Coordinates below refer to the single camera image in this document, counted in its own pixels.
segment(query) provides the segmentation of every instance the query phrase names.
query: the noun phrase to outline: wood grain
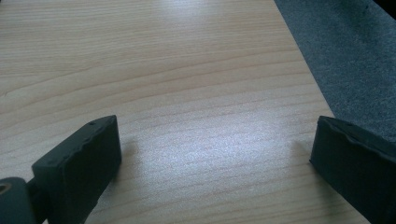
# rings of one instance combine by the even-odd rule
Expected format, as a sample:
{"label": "wood grain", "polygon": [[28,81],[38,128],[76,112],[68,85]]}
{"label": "wood grain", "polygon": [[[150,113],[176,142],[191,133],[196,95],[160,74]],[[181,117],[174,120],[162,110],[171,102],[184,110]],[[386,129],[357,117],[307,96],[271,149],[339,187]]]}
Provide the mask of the wood grain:
{"label": "wood grain", "polygon": [[366,222],[309,165],[332,113],[272,0],[2,1],[0,178],[111,114],[87,223]]}

